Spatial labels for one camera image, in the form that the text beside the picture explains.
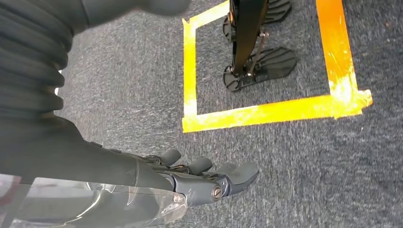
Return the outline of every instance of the prosthetic hand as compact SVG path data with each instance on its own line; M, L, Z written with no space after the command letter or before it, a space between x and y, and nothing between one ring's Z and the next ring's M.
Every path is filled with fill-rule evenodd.
M169 150L161 157L139 158L164 176L172 184L173 191L186 196L189 206L213 203L222 197L237 194L245 190L259 174L252 163L239 167L226 163L211 172L212 162L207 158L200 158L189 166L172 166L180 157L177 150Z
M211 161L205 158L173 166L180 158L173 150L160 157L139 157L105 149L85 141L72 122L54 115L63 108L54 89L64 84L58 71L67 66L74 35L133 9L176 15L189 1L0 0L0 174L16 177L10 189L0 191L1 228L15 218L85 228L140 220L134 227L142 227L141 220L150 221L161 208L172 208L148 197L156 191L164 193L157 198L175 203L184 199L196 206L241 192L256 179L259 171L250 163L225 164L211 172ZM38 178L47 181L41 184ZM69 191L43 193L58 185L50 179L83 183L90 194L77 192L78 184ZM48 214L30 214L33 211ZM152 221L147 224L159 224Z

